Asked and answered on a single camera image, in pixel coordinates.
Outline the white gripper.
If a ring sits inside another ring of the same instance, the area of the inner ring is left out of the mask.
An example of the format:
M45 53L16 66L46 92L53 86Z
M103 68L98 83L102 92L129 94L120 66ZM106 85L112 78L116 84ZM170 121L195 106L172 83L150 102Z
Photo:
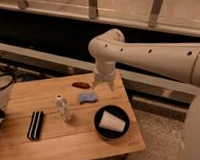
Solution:
M92 83L92 89L95 89L100 82L109 82L111 91L115 90L114 80L115 73L102 73L100 71L94 71L94 81Z

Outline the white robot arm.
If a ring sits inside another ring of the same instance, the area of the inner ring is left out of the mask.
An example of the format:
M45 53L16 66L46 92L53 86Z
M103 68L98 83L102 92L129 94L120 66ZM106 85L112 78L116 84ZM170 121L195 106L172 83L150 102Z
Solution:
M135 66L200 88L200 43L127 43L124 34L111 29L89 42L95 58L96 84L114 83L118 63ZM190 104L180 138L177 160L200 160L200 91Z

